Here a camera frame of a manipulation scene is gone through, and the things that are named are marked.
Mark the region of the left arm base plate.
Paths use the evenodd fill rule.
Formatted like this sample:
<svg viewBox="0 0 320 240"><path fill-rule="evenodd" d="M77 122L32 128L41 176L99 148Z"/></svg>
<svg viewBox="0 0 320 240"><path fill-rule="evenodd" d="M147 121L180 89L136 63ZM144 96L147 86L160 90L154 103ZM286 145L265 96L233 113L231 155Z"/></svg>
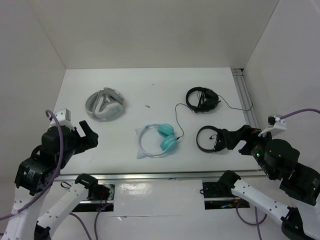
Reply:
<svg viewBox="0 0 320 240"><path fill-rule="evenodd" d="M115 185L99 184L98 190L82 200L73 213L112 212L114 210Z"/></svg>

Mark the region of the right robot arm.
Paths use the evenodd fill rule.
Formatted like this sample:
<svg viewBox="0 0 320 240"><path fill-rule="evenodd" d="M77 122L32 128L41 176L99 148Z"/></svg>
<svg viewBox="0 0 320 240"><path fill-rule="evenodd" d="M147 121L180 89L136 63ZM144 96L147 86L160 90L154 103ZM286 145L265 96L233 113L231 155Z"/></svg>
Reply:
<svg viewBox="0 0 320 240"><path fill-rule="evenodd" d="M297 149L285 140L274 139L270 130L249 125L236 131L219 129L217 140L228 150L244 141L239 153L252 156L269 180L279 180L280 190L294 200L294 206L270 198L231 170L225 171L218 180L220 194L232 194L260 209L280 225L282 233L290 240L320 238L320 174L299 163Z"/></svg>

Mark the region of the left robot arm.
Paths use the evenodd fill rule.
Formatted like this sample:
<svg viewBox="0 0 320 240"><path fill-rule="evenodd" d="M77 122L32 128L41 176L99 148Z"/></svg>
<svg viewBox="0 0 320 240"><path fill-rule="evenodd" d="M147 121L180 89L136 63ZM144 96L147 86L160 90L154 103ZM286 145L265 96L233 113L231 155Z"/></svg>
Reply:
<svg viewBox="0 0 320 240"><path fill-rule="evenodd" d="M73 155L97 147L98 134L86 121L79 123L84 132L65 124L52 126L41 137L30 157L18 167L14 180L15 198L3 240L50 240L60 224L84 199L106 204L110 188L99 184L87 174L80 174L70 189L47 212L40 214L43 202L50 191L51 180L60 174Z"/></svg>

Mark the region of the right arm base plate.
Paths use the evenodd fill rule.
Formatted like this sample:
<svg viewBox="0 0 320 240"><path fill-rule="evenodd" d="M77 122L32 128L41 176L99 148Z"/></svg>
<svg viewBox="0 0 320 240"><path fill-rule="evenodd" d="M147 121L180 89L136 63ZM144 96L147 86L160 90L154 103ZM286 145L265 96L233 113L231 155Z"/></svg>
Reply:
<svg viewBox="0 0 320 240"><path fill-rule="evenodd" d="M202 189L199 191L204 198L205 210L222 210L222 209L235 209L249 208L250 204L236 197L231 193L223 193L219 188L218 182L203 182Z"/></svg>

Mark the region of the teal white cat-ear headphones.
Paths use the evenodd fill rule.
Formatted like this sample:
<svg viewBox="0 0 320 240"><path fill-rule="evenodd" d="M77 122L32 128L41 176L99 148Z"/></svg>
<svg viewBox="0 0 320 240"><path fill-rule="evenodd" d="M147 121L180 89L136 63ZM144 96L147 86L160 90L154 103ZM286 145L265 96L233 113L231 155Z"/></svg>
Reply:
<svg viewBox="0 0 320 240"><path fill-rule="evenodd" d="M173 126L167 123L147 124L135 129L136 159L163 158L175 151L179 137Z"/></svg>

